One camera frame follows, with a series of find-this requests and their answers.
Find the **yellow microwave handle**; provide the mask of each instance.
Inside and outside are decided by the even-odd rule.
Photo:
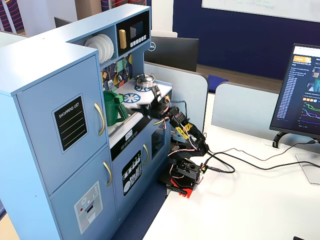
[[[127,39],[126,39],[126,31],[121,29],[119,30],[119,38],[120,38],[120,48],[126,49],[127,48]]]

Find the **black chalkboard label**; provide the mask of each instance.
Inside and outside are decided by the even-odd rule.
[[[63,151],[87,133],[81,96],[54,112]]]

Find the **cabinet label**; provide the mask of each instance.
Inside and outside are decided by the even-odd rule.
[[[89,227],[96,217],[104,209],[100,192],[99,181],[97,181],[78,202],[73,206],[80,233]]]
[[[63,151],[87,133],[81,96],[54,112]]]
[[[142,173],[141,150],[122,169],[123,195],[127,195]]]
[[[116,157],[129,145],[129,143],[150,123],[151,119],[143,117],[133,128],[126,133],[111,149],[111,159]]]

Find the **computer monitor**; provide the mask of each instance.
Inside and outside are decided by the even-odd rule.
[[[182,37],[151,37],[151,47],[144,60],[177,69],[197,70],[199,39]]]
[[[62,27],[64,25],[67,25],[67,24],[70,24],[71,21],[67,21],[67,20],[64,20],[62,18],[59,18],[59,17],[54,17],[54,23],[55,23],[55,28],[59,28],[59,27]]]
[[[275,106],[271,130],[320,139],[320,46],[295,44]],[[299,162],[320,164],[320,155],[296,154]],[[320,184],[320,171],[301,164],[310,183]]]

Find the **cabinet door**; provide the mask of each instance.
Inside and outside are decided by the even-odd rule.
[[[48,194],[106,142],[94,56],[17,95]]]
[[[148,185],[142,180],[146,174],[143,169],[147,161],[147,153],[143,148],[146,130],[148,129],[145,127],[112,162],[118,221],[135,204]]]
[[[152,158],[152,133],[158,128],[153,125],[154,122],[157,121],[152,120],[112,162],[115,206],[119,221],[145,191],[169,152],[170,140],[165,138],[163,147]],[[166,136],[170,134],[170,128],[167,131]]]
[[[143,150],[148,151],[149,160],[145,161],[142,170],[145,173],[143,177],[147,177],[144,181],[148,181],[150,176],[153,176],[158,167],[167,160],[167,155],[170,150],[170,133],[171,125],[166,123],[166,129],[163,128],[163,123],[154,125],[159,120],[153,119],[147,126],[148,134],[144,138]]]
[[[63,240],[112,237],[117,223],[115,198],[104,164],[110,166],[108,147],[51,196]]]

